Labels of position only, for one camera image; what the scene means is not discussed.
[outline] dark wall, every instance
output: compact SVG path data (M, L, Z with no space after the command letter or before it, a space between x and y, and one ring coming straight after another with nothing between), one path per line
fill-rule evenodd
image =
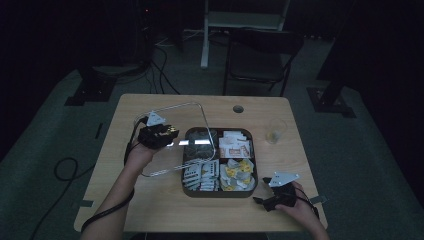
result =
M2 1L1 155L76 62L117 61L101 1Z
M422 1L358 0L318 76L358 90L424 205Z
M292 0L285 28L331 39L351 1ZM282 2L210 1L215 10L273 13L281 11ZM143 4L162 12L140 18L136 11ZM199 0L0 1L0 104L7 116L0 129L0 159L58 81L78 64L120 65L142 58L149 49L136 44L135 29L142 29L143 21L153 19L178 43L182 28L203 28L203 13Z

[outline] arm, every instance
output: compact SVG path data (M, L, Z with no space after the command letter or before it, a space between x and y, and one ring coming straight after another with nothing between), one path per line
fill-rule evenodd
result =
M299 188L303 191L302 185L300 185L297 182L293 182L293 185L296 188ZM299 197L303 197L299 194L299 191L296 190L296 195ZM275 209L283 211L293 217L296 221L298 221L300 224L302 224L303 227L308 230L308 232L312 235L314 240L329 240L330 237L328 236L327 231L325 230L322 223L319 221L319 219L315 216L315 213L312 211L311 207L303 202L303 201L296 201L296 204L294 207L288 207L285 205L276 205Z
M128 156L127 163L96 214L118 205L130 195L138 176L152 161L156 152L141 144L135 145ZM81 239L122 239L127 211L128 205L91 223L82 233Z

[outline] hand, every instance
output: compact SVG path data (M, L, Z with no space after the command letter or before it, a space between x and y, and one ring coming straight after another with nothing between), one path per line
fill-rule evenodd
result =
M293 186L303 191L302 185L293 182ZM302 192L296 189L296 195L305 198ZM302 224L314 237L314 239L330 239L324 226L321 224L311 207L304 201L297 200L293 207L277 204L275 209L283 211Z

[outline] clear plastic lid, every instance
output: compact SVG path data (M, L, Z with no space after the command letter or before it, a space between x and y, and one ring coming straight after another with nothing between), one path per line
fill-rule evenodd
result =
M148 121L144 124L141 120L146 116ZM199 103L182 103L140 114L134 119L133 139L137 139L141 128L156 124L172 125L179 130L179 134L171 144L154 155L153 161L144 168L143 175L157 176L214 158L216 154L214 136L209 129L203 107ZM191 134L186 134L193 128L196 128L195 132L190 131Z

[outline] chair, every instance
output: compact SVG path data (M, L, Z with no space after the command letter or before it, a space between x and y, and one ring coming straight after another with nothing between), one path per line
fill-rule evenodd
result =
M228 80L271 84L283 82L280 97L289 78L291 63L303 46L303 37L285 31L252 28L230 33L225 65L224 89Z

